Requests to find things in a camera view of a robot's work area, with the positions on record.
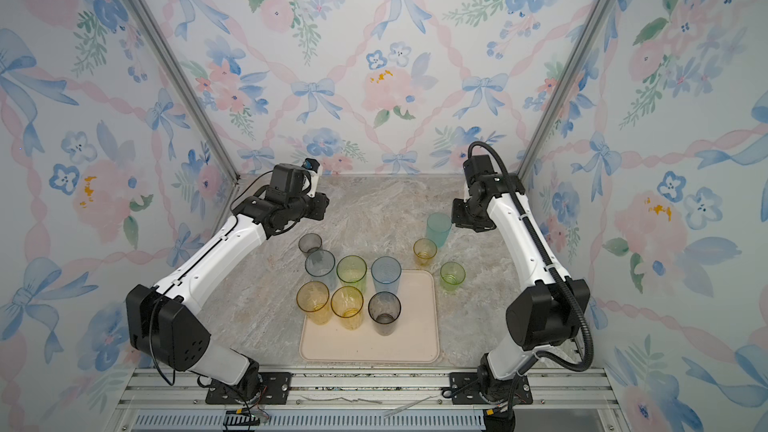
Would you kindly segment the small grey plastic cup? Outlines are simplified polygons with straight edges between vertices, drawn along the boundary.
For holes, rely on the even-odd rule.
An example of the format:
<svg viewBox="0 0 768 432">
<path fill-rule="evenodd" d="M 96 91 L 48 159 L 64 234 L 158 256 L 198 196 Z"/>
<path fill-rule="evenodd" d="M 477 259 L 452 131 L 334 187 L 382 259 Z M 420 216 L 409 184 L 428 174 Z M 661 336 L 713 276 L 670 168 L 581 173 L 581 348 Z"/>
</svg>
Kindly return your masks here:
<svg viewBox="0 0 768 432">
<path fill-rule="evenodd" d="M 323 246 L 323 239 L 316 233 L 304 234 L 298 241 L 298 248 L 302 254 L 308 256 Z"/>
</svg>

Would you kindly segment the small yellow plastic cup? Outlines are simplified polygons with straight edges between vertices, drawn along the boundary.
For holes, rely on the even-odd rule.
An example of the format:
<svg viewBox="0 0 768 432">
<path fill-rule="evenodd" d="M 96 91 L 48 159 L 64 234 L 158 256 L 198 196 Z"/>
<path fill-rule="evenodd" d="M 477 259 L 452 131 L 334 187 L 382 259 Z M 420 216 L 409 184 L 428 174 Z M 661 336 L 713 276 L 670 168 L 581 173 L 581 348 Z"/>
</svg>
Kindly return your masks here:
<svg viewBox="0 0 768 432">
<path fill-rule="evenodd" d="M 419 266 L 429 266 L 437 255 L 437 245 L 428 238 L 416 240 L 412 247 L 415 263 Z"/>
</svg>

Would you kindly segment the light blue plastic cup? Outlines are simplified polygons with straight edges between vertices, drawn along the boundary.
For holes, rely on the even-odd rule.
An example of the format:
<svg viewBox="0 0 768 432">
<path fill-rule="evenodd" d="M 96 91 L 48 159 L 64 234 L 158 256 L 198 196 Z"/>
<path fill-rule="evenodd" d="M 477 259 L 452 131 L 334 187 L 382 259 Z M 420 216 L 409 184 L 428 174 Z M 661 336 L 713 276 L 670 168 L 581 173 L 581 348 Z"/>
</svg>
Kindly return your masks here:
<svg viewBox="0 0 768 432">
<path fill-rule="evenodd" d="M 336 258 L 332 252 L 316 249 L 305 259 L 305 271 L 312 281 L 324 283 L 330 292 L 337 288 Z"/>
</svg>

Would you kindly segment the small green plastic cup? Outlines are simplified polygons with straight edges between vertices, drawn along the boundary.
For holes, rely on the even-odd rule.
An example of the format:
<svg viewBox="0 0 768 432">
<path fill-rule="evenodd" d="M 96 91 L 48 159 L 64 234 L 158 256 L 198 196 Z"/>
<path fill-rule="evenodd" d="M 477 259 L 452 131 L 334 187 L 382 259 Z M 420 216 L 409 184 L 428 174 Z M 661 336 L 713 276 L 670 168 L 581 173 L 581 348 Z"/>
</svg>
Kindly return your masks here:
<svg viewBox="0 0 768 432">
<path fill-rule="evenodd" d="M 440 267 L 440 285 L 446 292 L 457 291 L 466 280 L 466 270 L 454 261 L 446 262 Z"/>
</svg>

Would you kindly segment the tall green plastic cup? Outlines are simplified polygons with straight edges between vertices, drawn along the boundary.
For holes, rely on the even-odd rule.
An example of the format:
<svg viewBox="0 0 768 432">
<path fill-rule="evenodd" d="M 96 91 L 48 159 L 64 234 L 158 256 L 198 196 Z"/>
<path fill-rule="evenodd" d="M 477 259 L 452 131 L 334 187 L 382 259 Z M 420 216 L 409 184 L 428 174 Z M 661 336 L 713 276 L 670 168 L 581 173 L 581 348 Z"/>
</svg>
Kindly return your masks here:
<svg viewBox="0 0 768 432">
<path fill-rule="evenodd" d="M 342 286 L 366 291 L 368 266 L 365 260 L 357 255 L 343 257 L 336 266 L 336 274 Z"/>
</svg>

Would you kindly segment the tall orange plastic cup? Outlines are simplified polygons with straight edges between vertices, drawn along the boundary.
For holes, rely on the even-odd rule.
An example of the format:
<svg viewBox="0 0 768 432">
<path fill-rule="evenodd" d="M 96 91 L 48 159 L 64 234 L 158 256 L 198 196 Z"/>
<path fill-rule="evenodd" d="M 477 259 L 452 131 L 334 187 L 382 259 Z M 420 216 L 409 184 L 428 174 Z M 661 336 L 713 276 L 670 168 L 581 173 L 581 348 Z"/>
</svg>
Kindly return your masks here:
<svg viewBox="0 0 768 432">
<path fill-rule="evenodd" d="M 296 304 L 305 317 L 316 325 L 324 325 L 331 319 L 330 292 L 320 281 L 310 281 L 300 287 Z"/>
</svg>

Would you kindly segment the blue ribbed plastic cup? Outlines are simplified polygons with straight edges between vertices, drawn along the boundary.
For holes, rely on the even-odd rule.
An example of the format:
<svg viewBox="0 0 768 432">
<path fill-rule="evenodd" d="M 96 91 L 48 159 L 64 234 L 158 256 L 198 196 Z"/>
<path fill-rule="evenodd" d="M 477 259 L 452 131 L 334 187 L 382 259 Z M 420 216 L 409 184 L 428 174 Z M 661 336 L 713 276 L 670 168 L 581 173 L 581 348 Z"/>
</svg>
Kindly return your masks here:
<svg viewBox="0 0 768 432">
<path fill-rule="evenodd" d="M 373 278 L 377 293 L 389 292 L 397 294 L 401 276 L 402 266 L 394 257 L 379 257 L 371 266 L 371 277 Z"/>
</svg>

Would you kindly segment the tall yellow plastic cup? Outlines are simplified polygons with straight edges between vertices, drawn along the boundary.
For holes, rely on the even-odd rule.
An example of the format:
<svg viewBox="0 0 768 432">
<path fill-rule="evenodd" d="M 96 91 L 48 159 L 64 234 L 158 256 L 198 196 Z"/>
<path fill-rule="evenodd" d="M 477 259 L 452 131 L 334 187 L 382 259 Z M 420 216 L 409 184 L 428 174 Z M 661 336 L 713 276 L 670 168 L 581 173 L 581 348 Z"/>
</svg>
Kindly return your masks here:
<svg viewBox="0 0 768 432">
<path fill-rule="evenodd" d="M 356 287 L 341 287 L 331 297 L 331 310 L 347 330 L 356 330 L 361 326 L 363 308 L 364 296 Z"/>
</svg>

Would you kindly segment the tall grey plastic cup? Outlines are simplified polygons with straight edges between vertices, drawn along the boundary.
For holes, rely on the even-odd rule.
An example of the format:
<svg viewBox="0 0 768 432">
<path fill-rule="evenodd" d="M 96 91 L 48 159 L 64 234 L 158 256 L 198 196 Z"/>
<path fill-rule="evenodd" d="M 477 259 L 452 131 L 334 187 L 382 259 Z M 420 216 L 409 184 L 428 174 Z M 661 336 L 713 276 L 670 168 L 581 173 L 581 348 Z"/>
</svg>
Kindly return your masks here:
<svg viewBox="0 0 768 432">
<path fill-rule="evenodd" d="M 376 332 L 381 336 L 389 336 L 396 329 L 402 312 L 399 298 L 391 292 L 383 291 L 374 294 L 368 304 L 368 314 L 373 321 Z"/>
</svg>

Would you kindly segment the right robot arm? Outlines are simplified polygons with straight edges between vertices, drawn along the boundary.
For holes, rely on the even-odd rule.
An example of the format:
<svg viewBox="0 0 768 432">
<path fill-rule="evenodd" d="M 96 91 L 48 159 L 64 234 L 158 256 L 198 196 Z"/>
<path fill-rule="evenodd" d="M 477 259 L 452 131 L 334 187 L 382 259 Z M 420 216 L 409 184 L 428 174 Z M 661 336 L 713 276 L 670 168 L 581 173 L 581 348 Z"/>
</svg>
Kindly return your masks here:
<svg viewBox="0 0 768 432">
<path fill-rule="evenodd" d="M 506 335 L 477 368 L 483 398 L 511 404 L 542 359 L 572 372 L 592 366 L 594 343 L 585 317 L 590 290 L 555 258 L 517 179 L 483 171 L 467 174 L 466 183 L 466 197 L 452 205 L 453 224 L 478 233 L 499 231 L 520 282 L 505 311 Z"/>
</svg>

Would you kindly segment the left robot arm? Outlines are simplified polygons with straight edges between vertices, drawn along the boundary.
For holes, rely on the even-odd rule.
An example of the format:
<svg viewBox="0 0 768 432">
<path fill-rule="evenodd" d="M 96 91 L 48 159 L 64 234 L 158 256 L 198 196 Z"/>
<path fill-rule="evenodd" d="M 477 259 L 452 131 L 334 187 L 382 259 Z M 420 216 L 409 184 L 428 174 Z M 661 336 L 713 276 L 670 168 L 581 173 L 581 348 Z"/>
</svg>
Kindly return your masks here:
<svg viewBox="0 0 768 432">
<path fill-rule="evenodd" d="M 241 202 L 222 229 L 179 268 L 127 294 L 131 346 L 155 365 L 192 371 L 227 387 L 232 398 L 253 401 L 263 389 L 259 363 L 217 343 L 198 314 L 245 256 L 303 219 L 321 221 L 328 205 L 328 197 L 319 192 L 285 203 L 260 197 Z"/>
</svg>

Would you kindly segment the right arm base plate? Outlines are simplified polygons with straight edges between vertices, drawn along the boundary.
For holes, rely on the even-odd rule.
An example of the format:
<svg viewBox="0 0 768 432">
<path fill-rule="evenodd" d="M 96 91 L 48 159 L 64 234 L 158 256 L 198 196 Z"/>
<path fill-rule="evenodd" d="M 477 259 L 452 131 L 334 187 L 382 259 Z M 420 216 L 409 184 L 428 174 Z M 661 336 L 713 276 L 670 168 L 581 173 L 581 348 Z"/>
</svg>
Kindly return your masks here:
<svg viewBox="0 0 768 432">
<path fill-rule="evenodd" d="M 481 377 L 477 372 L 452 372 L 449 385 L 442 389 L 441 397 L 453 405 L 531 405 L 533 396 L 526 376 L 514 375 L 508 380 L 492 376 Z"/>
</svg>

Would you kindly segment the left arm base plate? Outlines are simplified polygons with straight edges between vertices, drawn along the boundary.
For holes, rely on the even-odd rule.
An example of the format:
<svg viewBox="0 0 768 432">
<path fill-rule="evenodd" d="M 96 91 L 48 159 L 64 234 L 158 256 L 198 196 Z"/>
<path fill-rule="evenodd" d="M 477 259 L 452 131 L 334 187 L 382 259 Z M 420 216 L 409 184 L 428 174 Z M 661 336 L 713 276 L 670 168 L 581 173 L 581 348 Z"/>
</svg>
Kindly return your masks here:
<svg viewBox="0 0 768 432">
<path fill-rule="evenodd" d="M 285 405 L 293 375 L 290 372 L 248 373 L 238 384 L 213 380 L 207 386 L 208 405 Z"/>
</svg>

